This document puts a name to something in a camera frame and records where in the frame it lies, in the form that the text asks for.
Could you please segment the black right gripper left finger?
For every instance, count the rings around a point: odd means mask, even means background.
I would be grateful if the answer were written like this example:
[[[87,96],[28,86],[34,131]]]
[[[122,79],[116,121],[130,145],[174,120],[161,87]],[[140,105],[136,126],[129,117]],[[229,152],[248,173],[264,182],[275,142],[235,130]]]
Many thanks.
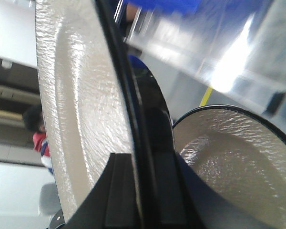
[[[64,229],[133,229],[136,194],[131,154],[111,153],[97,183]]]

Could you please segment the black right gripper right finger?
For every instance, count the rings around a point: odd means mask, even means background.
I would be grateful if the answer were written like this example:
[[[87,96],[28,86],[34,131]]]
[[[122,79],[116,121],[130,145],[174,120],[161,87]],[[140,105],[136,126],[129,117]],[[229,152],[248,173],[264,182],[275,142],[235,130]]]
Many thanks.
[[[175,152],[154,155],[161,219],[177,229],[236,229],[238,213]]]

